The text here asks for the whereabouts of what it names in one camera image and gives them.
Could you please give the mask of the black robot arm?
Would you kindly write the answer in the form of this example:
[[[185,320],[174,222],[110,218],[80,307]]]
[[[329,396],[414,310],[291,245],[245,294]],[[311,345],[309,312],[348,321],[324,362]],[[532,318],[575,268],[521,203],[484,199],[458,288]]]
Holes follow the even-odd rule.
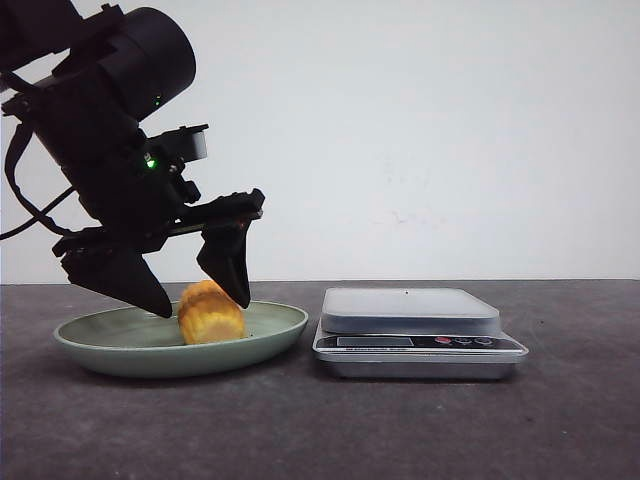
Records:
[[[202,126],[153,137],[141,130],[195,72],[185,33],[159,10],[105,5],[86,18],[69,1],[1,5],[1,79],[14,92],[2,111],[18,120],[7,179],[30,140],[39,139],[96,220],[72,231],[24,202],[57,234],[53,252],[69,281],[162,317],[172,305],[145,255],[193,232],[204,241],[202,270],[238,305],[249,304],[246,236],[264,202],[259,190],[201,202],[183,171],[206,154]]]

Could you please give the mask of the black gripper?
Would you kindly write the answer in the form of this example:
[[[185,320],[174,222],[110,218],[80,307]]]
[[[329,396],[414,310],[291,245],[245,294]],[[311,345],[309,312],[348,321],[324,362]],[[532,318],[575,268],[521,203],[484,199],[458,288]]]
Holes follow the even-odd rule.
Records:
[[[262,215],[264,194],[253,189],[201,203],[188,163],[169,164],[137,130],[118,138],[105,133],[59,135],[51,155],[98,226],[64,235],[53,248],[77,286],[169,318],[172,304],[142,253],[170,237],[201,232],[201,269],[240,307],[251,300],[246,237]],[[113,248],[123,245],[129,248]]]

